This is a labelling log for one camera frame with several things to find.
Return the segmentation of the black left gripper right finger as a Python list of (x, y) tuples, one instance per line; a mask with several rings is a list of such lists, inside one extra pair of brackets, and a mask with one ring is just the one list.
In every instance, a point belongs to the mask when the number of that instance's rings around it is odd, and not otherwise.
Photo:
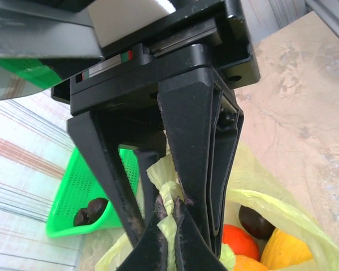
[(199, 232), (185, 203), (175, 199), (173, 217), (177, 224), (175, 257), (177, 271), (227, 271)]

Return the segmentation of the orange fake orange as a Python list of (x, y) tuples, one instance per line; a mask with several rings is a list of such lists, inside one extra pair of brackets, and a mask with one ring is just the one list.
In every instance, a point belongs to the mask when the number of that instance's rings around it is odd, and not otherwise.
[(232, 271), (269, 271), (269, 269), (253, 258), (237, 255)]

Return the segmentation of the green plastic mesh basket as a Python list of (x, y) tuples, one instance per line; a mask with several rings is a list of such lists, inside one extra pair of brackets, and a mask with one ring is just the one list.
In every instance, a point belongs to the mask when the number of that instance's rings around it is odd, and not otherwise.
[(122, 227), (110, 202), (96, 222), (83, 226), (73, 225), (77, 212), (96, 198), (107, 198), (107, 195), (79, 150), (75, 148), (49, 212), (46, 223), (47, 236), (61, 238)]

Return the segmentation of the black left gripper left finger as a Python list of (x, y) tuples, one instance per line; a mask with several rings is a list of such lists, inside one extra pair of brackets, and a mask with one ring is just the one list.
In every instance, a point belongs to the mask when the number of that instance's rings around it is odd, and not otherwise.
[(165, 216), (163, 200), (158, 196), (142, 237), (116, 271), (167, 271), (168, 243), (158, 228)]

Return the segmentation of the yellow-green plastic bag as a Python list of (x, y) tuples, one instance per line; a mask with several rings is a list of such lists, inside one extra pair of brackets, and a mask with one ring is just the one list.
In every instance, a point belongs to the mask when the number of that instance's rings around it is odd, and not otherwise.
[[(147, 170), (150, 181), (159, 191), (166, 216), (158, 223), (168, 243), (167, 271), (177, 271), (175, 234), (177, 224), (173, 217), (175, 199), (180, 198), (188, 209), (188, 199), (173, 164), (171, 154), (161, 158)], [(313, 259), (274, 271), (339, 271), (339, 248), (306, 215), (300, 205), (258, 163), (245, 145), (239, 145), (226, 190), (227, 202), (242, 204), (261, 214), (279, 230), (304, 241)], [(95, 265), (95, 271), (116, 271), (136, 245), (123, 234)], [(219, 261), (232, 271), (236, 257), (229, 248), (222, 248)]]

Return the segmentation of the dark avocado lower left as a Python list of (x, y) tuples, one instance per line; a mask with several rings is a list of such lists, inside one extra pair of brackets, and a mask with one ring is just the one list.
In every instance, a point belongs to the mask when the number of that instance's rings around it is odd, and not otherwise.
[(74, 216), (73, 219), (73, 226), (84, 226), (84, 225), (90, 225), (92, 222), (90, 221), (87, 213), (86, 208), (81, 208), (77, 211), (77, 213)]

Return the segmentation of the red-orange fake persimmon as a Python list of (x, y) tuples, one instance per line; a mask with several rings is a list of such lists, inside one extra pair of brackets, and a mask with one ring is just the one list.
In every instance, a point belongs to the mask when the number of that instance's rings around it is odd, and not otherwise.
[(227, 244), (235, 255), (244, 255), (256, 261), (260, 260), (259, 248), (252, 236), (241, 228), (224, 224), (222, 242)]

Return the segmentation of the yellow fake lemon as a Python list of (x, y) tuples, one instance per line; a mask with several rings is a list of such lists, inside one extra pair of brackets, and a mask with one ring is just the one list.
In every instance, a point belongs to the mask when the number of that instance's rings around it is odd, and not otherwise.
[(298, 265), (313, 259), (308, 245), (276, 228), (263, 250), (260, 262), (269, 270)]

